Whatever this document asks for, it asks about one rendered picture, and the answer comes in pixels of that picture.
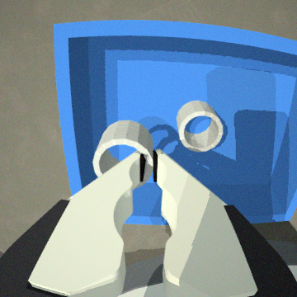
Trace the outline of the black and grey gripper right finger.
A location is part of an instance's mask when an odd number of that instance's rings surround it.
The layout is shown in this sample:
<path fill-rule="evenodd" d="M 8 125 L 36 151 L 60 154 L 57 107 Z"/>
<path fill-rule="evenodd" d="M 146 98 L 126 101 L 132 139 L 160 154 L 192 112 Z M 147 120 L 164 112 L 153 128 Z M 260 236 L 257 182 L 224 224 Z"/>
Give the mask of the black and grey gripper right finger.
<path fill-rule="evenodd" d="M 172 230 L 163 262 L 167 297 L 297 297 L 278 252 L 161 149 L 153 151 L 153 182 L 163 190 L 161 214 Z"/>

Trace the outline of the grey metal sleeve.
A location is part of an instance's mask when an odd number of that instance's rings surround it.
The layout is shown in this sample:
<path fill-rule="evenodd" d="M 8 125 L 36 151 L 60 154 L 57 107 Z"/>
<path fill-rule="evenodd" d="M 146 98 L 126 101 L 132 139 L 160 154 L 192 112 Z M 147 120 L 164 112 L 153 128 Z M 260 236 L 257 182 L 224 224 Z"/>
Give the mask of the grey metal sleeve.
<path fill-rule="evenodd" d="M 199 134 L 192 134 L 185 129 L 189 120 L 196 116 L 211 117 L 210 126 Z M 177 128 L 181 142 L 195 152 L 204 152 L 214 148 L 221 140 L 223 126 L 213 108 L 204 101 L 189 101 L 177 113 Z"/>
<path fill-rule="evenodd" d="M 143 125 L 132 120 L 119 120 L 104 131 L 93 159 L 93 167 L 99 177 L 114 167 L 120 160 L 114 158 L 108 148 L 125 144 L 138 149 L 146 159 L 144 180 L 135 188 L 149 180 L 153 172 L 153 138 Z"/>

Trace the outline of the blue shallow tray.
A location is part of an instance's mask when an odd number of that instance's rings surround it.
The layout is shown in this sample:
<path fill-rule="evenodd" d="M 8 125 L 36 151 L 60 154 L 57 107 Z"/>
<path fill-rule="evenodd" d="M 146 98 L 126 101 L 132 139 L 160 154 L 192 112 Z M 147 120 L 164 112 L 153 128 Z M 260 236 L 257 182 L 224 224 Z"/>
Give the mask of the blue shallow tray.
<path fill-rule="evenodd" d="M 80 21 L 54 24 L 54 59 L 72 195 L 98 178 L 92 162 L 104 131 L 132 120 L 148 129 L 153 150 L 250 224 L 291 219 L 296 40 L 180 21 Z M 213 149 L 181 142 L 177 113 L 189 101 L 206 102 L 219 117 L 224 133 Z"/>

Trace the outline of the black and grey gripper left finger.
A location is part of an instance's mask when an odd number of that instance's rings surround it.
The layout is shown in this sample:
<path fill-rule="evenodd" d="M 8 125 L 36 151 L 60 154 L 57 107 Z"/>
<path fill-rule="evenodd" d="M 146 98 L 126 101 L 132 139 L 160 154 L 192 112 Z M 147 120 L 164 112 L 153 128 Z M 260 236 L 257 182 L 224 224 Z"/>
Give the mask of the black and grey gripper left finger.
<path fill-rule="evenodd" d="M 145 163 L 136 150 L 25 231 L 0 258 L 0 297 L 118 297 L 126 272 L 121 227 Z"/>

